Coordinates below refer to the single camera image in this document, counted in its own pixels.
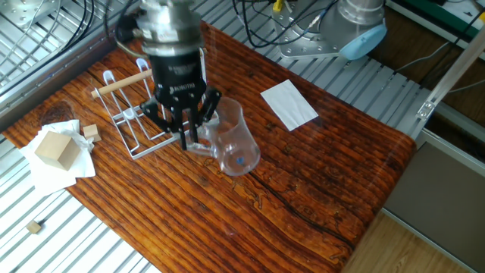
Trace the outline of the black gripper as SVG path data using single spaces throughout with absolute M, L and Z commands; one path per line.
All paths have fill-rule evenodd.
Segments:
M 142 103 L 142 112 L 165 133 L 177 133 L 182 150 L 187 150 L 182 112 L 165 107 L 196 111 L 207 86 L 202 71 L 199 49 L 183 55 L 152 56 L 156 99 Z M 197 129 L 211 120 L 221 97 L 222 93 L 216 89 L 208 89 L 203 95 L 193 126 L 194 143 L 199 141 Z

